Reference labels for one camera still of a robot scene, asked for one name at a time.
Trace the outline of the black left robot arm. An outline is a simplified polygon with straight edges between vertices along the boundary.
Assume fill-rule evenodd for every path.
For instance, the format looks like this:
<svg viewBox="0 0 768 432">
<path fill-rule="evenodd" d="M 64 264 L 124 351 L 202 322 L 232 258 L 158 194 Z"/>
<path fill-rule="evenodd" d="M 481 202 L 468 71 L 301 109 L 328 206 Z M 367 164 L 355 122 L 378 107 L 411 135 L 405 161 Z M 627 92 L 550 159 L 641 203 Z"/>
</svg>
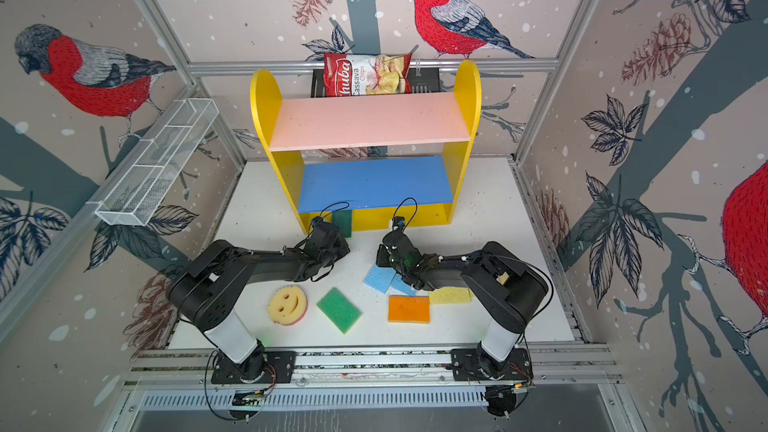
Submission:
<svg viewBox="0 0 768 432">
<path fill-rule="evenodd" d="M 259 251 L 225 240 L 208 246 L 168 287 L 167 300 L 215 347 L 233 376 L 222 384 L 256 382 L 270 372 L 263 343 L 245 326 L 235 305 L 251 283 L 320 280 L 350 253 L 338 226 L 317 217 L 309 234 L 293 247 Z"/>
</svg>

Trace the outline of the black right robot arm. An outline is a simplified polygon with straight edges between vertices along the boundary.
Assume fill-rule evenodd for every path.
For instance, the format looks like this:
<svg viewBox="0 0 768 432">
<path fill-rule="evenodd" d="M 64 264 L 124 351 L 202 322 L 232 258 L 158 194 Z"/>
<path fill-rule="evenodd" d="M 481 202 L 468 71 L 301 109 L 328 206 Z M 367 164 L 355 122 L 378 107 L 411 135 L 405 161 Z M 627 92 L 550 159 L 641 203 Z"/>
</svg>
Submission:
<svg viewBox="0 0 768 432">
<path fill-rule="evenodd" d="M 423 254 L 402 229 L 396 229 L 383 237 L 376 264 L 393 269 L 416 290 L 470 290 L 491 317 L 477 352 L 479 366 L 488 376 L 500 373 L 554 293 L 547 274 L 495 241 L 464 255 Z"/>
</svg>

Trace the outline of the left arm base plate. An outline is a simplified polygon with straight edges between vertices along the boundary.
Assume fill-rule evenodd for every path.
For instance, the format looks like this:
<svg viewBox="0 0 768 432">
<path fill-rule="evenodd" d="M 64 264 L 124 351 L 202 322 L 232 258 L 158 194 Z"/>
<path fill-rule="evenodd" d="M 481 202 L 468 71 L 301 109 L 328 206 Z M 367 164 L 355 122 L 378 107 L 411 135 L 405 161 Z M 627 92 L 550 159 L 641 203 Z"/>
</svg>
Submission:
<svg viewBox="0 0 768 432">
<path fill-rule="evenodd" d="M 291 382 L 296 358 L 294 351 L 257 351 L 236 364 L 217 351 L 210 381 L 215 385 L 287 384 Z"/>
</svg>

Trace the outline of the dark green scrub sponge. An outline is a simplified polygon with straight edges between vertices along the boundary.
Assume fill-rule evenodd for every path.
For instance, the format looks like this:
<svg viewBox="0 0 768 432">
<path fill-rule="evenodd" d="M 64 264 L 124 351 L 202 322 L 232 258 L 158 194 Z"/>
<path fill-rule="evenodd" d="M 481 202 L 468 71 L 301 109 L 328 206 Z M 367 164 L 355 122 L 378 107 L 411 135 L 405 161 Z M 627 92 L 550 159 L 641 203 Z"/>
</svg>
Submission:
<svg viewBox="0 0 768 432">
<path fill-rule="evenodd" d="M 339 229 L 341 235 L 349 238 L 352 235 L 352 211 L 338 210 L 332 213 L 332 223 Z"/>
</svg>

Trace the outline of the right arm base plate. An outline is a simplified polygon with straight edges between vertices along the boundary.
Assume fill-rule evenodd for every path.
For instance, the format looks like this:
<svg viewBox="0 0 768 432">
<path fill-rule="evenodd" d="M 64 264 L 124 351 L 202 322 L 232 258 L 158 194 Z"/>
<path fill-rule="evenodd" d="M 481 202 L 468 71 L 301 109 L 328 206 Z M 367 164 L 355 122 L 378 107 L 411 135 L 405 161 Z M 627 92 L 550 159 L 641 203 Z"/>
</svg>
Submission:
<svg viewBox="0 0 768 432">
<path fill-rule="evenodd" d="M 532 362 L 525 348 L 513 348 L 503 361 L 497 361 L 480 346 L 450 351 L 446 369 L 455 381 L 533 381 Z"/>
</svg>

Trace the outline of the light blue sponge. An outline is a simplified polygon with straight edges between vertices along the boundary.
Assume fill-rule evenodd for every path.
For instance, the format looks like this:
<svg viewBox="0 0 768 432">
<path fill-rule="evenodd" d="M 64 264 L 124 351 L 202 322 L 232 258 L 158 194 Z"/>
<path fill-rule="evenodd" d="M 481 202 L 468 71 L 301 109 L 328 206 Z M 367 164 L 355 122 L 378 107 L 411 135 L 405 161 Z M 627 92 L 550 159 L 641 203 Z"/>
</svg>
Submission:
<svg viewBox="0 0 768 432">
<path fill-rule="evenodd" d="M 364 278 L 363 283 L 374 291 L 386 295 L 395 276 L 396 271 L 394 269 L 374 265 Z"/>
<path fill-rule="evenodd" d="M 393 277 L 392 282 L 389 286 L 390 292 L 392 294 L 400 294 L 405 296 L 416 296 L 417 291 L 413 289 L 410 285 L 406 284 L 400 275 L 395 274 Z"/>
</svg>

